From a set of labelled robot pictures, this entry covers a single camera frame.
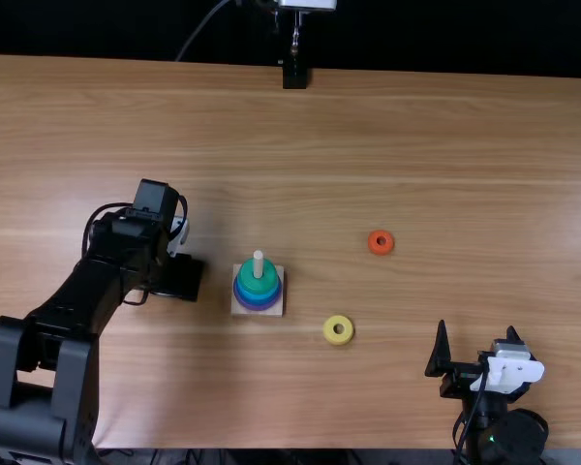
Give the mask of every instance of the black background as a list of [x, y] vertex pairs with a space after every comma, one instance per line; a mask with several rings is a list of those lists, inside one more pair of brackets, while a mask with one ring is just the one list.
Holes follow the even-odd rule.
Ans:
[[[185, 61], [273, 65], [273, 15], [217, 13]], [[0, 0], [0, 53], [172, 60], [210, 0]], [[310, 14], [312, 67], [581, 78], [581, 0], [339, 0]]]

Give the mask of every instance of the cable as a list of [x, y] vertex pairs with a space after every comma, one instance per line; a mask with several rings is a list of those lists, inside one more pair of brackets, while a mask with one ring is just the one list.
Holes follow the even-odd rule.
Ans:
[[187, 51], [187, 48], [192, 44], [192, 42], [194, 41], [196, 36], [199, 34], [200, 30], [202, 30], [202, 28], [206, 25], [206, 23], [209, 21], [209, 19], [211, 19], [211, 17], [213, 17], [218, 12], [218, 10], [220, 10], [229, 1], [230, 0], [221, 0], [217, 5], [215, 5], [211, 9], [211, 11], [202, 19], [202, 21], [200, 22], [198, 27], [194, 30], [192, 35], [187, 38], [187, 41], [185, 41], [185, 44], [183, 44], [181, 51], [178, 52], [178, 55], [176, 55], [176, 58], [174, 58], [174, 61], [181, 61], [181, 59], [183, 58], [183, 55]]
[[155, 451], [153, 452], [153, 456], [151, 457], [151, 461], [148, 463], [148, 465], [153, 465], [153, 463], [155, 462], [155, 458], [157, 457], [157, 452], [159, 452], [159, 449], [155, 449]]
[[349, 453], [357, 465], [364, 465], [364, 462], [361, 460], [361, 458], [359, 458], [359, 455], [357, 452], [355, 452], [354, 449], [349, 449]]
[[134, 450], [133, 449], [103, 449], [103, 450], [99, 450], [97, 453], [99, 454], [100, 457], [106, 457], [106, 456], [110, 455], [113, 452], [122, 453], [123, 455], [125, 455], [127, 457], [133, 457], [134, 456]]
[[81, 239], [81, 256], [82, 256], [82, 258], [84, 258], [84, 255], [86, 255], [86, 251], [88, 250], [88, 235], [90, 234], [90, 229], [93, 226], [95, 218], [97, 218], [97, 216], [104, 210], [108, 210], [110, 208], [119, 208], [119, 207], [129, 208], [130, 206], [132, 206], [131, 203], [126, 203], [124, 201], [123, 202], [118, 201], [115, 203], [106, 203], [105, 205], [102, 205], [99, 208], [97, 208], [95, 211], [93, 211], [93, 214], [90, 215], [90, 218], [88, 218], [88, 221], [86, 222], [86, 226], [84, 227], [84, 237]]
[[484, 390], [486, 389], [486, 381], [488, 380], [488, 363], [484, 362], [484, 366], [482, 369], [482, 381], [480, 381], [480, 389], [477, 392], [477, 396], [475, 397], [474, 405], [472, 406], [472, 410], [469, 412], [469, 417], [465, 421], [465, 427], [463, 428], [463, 432], [461, 433], [461, 437], [458, 440], [458, 445], [456, 446], [456, 452], [454, 453], [454, 459], [452, 461], [452, 465], [459, 465], [461, 461], [461, 455], [463, 453], [463, 445], [465, 444], [465, 440], [467, 439], [467, 435], [469, 434], [469, 429], [472, 425], [472, 421], [474, 420], [475, 411], [477, 410], [477, 405], [480, 403], [480, 398], [484, 394]]
[[168, 241], [174, 240], [179, 235], [183, 229], [183, 226], [185, 226], [185, 222], [187, 221], [187, 199], [185, 199], [184, 196], [178, 196], [178, 201], [181, 202], [181, 206], [183, 207], [183, 219], [178, 224], [178, 226], [174, 228], [174, 231], [170, 233], [168, 236]]

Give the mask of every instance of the wood grain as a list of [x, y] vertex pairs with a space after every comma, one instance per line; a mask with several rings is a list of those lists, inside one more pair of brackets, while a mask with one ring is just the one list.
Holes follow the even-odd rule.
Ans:
[[[190, 203], [197, 304], [120, 308], [102, 337], [104, 447], [449, 448], [460, 405], [423, 376], [515, 325], [546, 376], [520, 405], [581, 448], [581, 79], [280, 71], [0, 56], [0, 315], [77, 260], [142, 177]], [[392, 231], [395, 253], [366, 239]], [[229, 314], [263, 248], [287, 315]], [[355, 323], [331, 347], [332, 314]]]

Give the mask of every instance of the red ring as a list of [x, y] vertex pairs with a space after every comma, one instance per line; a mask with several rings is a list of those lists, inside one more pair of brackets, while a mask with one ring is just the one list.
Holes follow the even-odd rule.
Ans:
[[368, 236], [368, 248], [375, 255], [387, 255], [394, 249], [394, 236], [384, 230], [372, 231]]

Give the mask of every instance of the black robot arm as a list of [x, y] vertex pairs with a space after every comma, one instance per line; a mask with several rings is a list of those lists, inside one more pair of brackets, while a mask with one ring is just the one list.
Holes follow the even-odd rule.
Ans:
[[[477, 362], [452, 361], [445, 322], [437, 327], [435, 346], [424, 375], [442, 377], [440, 396], [460, 399], [463, 412], [454, 423], [456, 450], [453, 465], [537, 465], [549, 435], [540, 415], [524, 409], [508, 411], [544, 367], [521, 340], [514, 327], [505, 339], [495, 339], [490, 351], [480, 351]], [[463, 424], [458, 441], [456, 433]], [[462, 452], [466, 446], [467, 456]]]
[[[179, 202], [183, 222], [172, 230]], [[107, 322], [133, 289], [144, 296], [198, 296], [202, 262], [168, 252], [186, 226], [184, 199], [167, 184], [142, 179], [134, 202], [122, 205], [91, 218], [82, 259], [47, 302], [23, 320], [0, 317], [2, 458], [98, 462], [91, 440], [99, 413], [98, 341]], [[38, 367], [55, 371], [53, 387], [17, 380], [17, 371]]]

